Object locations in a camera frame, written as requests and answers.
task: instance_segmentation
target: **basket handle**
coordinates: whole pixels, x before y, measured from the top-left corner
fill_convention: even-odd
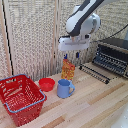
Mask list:
[[[16,76],[20,76],[20,75],[25,75],[27,78],[30,78],[30,77],[28,77],[26,74],[18,74],[18,75],[16,75]],[[10,79],[10,78],[13,78],[13,77],[16,77],[16,76],[10,76],[10,77],[7,77],[7,78],[5,78],[5,79],[0,79],[0,81],[7,80],[7,79]]]
[[[21,108],[21,109],[19,109],[19,110],[16,110],[16,111],[12,111],[12,110],[10,110],[10,108],[9,108],[9,106],[8,106],[8,104],[7,103],[4,103],[3,105],[7,105],[7,108],[8,108],[8,110],[11,112],[11,113],[17,113],[17,112],[19,112],[19,111],[22,111],[22,110],[24,110],[24,109],[26,109],[26,108],[28,108],[28,107],[31,107],[31,106],[33,106],[33,105],[35,105],[35,104],[38,104],[38,103],[40,103],[40,102],[42,102],[42,101],[44,101],[45,100],[45,98],[46,98],[46,96],[44,95],[44,93],[41,91],[41,89],[39,90],[40,91],[40,93],[44,96],[44,98],[42,99],[42,100],[39,100],[39,101],[37,101],[37,102],[35,102],[35,103],[33,103],[33,104],[30,104],[30,105],[28,105],[28,106],[26,106],[26,107],[23,107],[23,108]]]

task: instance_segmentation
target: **orange object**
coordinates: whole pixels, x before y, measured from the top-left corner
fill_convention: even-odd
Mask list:
[[[72,80],[74,71],[75,65],[73,65],[68,59],[63,59],[61,79]]]

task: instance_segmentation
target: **woven panel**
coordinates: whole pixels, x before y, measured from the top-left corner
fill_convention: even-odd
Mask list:
[[[5,34],[6,27],[3,13],[3,5],[0,1],[0,79],[4,79],[12,75],[10,54]]]
[[[0,79],[9,77],[9,70],[7,66],[7,58],[4,47],[4,39],[1,28],[1,20],[0,20]]]
[[[61,16],[60,16],[60,34],[59,34],[60,37],[67,35],[66,21],[69,18],[69,16],[72,14],[74,6],[81,5],[83,2],[84,0],[62,0]],[[79,58],[76,58],[76,52],[79,51],[68,51],[66,53],[68,54],[69,61],[71,61],[75,66],[78,66],[80,65],[80,63],[85,62],[86,50],[82,50],[80,52]],[[57,67],[56,67],[57,73],[61,72],[62,70],[63,58],[66,53],[58,50]]]
[[[105,39],[109,37],[128,23],[128,0],[121,0],[118,2],[105,5],[98,10],[98,15],[101,18],[101,27],[100,29],[92,34],[91,41]],[[125,28],[122,32],[115,35],[115,38],[125,39],[128,27]],[[95,55],[97,43],[92,43],[88,49],[87,62],[92,61],[93,56]]]
[[[8,2],[16,74],[25,73],[34,81],[49,76],[55,0],[8,0]]]

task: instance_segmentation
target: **black cable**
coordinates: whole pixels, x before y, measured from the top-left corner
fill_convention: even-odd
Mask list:
[[[93,41],[93,42],[101,42],[101,41],[103,41],[103,40],[106,40],[106,39],[108,39],[108,38],[111,38],[111,37],[115,36],[116,34],[118,34],[119,32],[121,32],[122,30],[124,30],[126,27],[128,27],[128,24],[127,24],[124,28],[122,28],[120,31],[116,32],[115,34],[113,34],[113,35],[111,35],[111,36],[109,36],[109,37],[107,37],[107,38],[105,38],[105,39],[97,40],[97,41]]]

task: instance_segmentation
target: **red bowl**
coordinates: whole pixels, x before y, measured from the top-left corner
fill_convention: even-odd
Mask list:
[[[42,78],[39,80],[39,85],[42,91],[51,91],[55,85],[55,81],[51,78]]]

